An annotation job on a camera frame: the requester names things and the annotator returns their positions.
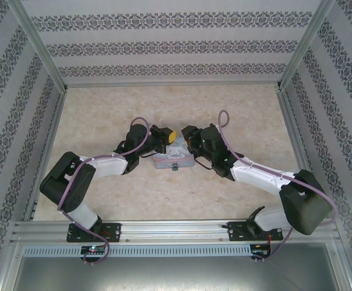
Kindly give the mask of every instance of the enclosure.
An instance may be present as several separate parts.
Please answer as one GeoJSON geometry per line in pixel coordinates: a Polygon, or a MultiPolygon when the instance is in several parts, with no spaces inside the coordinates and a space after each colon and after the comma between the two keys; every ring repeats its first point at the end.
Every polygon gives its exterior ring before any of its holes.
{"type": "Polygon", "coordinates": [[[0,0],[0,290],[49,288],[352,290],[352,0],[0,0]],[[311,171],[336,223],[255,264],[221,225],[276,197],[141,159],[88,189],[122,229],[83,266],[39,191],[62,154],[111,153],[137,116],[179,132],[222,109],[233,148],[311,171]]]}

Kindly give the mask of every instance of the damask pattern wall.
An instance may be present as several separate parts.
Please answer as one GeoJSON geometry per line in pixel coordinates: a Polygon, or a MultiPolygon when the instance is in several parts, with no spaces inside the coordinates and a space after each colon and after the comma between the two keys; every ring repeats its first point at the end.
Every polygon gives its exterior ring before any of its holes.
{"type": "Polygon", "coordinates": [[[0,0],[0,262],[13,222],[24,216],[59,96],[27,35],[0,0]]]}
{"type": "Polygon", "coordinates": [[[278,81],[320,0],[25,0],[68,85],[278,81]]]}
{"type": "Polygon", "coordinates": [[[286,88],[308,161],[339,209],[352,266],[352,1],[336,1],[286,88]]]}

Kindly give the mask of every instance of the ventilation slots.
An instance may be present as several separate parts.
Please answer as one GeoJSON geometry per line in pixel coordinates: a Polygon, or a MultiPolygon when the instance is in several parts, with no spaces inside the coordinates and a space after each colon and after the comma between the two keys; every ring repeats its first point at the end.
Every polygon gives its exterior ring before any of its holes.
{"type": "MultiPolygon", "coordinates": [[[[24,257],[64,258],[80,256],[80,246],[26,247],[24,257]]],[[[209,246],[111,246],[108,256],[125,257],[180,257],[180,256],[250,256],[249,244],[209,246]]]]}

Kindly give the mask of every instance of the metal panel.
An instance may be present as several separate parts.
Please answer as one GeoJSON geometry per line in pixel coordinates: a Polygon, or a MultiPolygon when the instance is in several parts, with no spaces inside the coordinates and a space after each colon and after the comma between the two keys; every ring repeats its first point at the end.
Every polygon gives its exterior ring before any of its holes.
{"type": "MultiPolygon", "coordinates": [[[[25,247],[26,258],[77,258],[80,246],[28,246],[25,247]]],[[[251,256],[249,244],[220,245],[186,245],[186,246],[114,246],[108,257],[112,258],[174,258],[187,256],[251,256]]]]}
{"type": "Polygon", "coordinates": [[[271,262],[249,258],[23,258],[14,290],[338,290],[323,244],[290,244],[271,262]]]}
{"type": "Polygon", "coordinates": [[[325,246],[328,250],[339,290],[352,290],[352,269],[348,263],[343,244],[331,241],[326,243],[325,246]]]}

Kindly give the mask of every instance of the beige marble floor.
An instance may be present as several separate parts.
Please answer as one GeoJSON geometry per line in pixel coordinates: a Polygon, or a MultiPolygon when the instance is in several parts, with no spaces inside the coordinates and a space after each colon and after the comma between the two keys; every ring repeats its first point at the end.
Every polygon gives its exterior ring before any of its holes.
{"type": "MultiPolygon", "coordinates": [[[[110,153],[136,116],[180,130],[217,124],[220,109],[230,113],[224,132],[237,152],[269,167],[297,171],[273,85],[69,89],[48,171],[66,151],[110,153]]],[[[246,218],[261,205],[277,203],[259,188],[220,178],[198,164],[172,172],[155,169],[151,158],[141,159],[128,175],[95,180],[85,201],[106,220],[246,218]]],[[[41,194],[35,220],[64,217],[41,194]]]]}

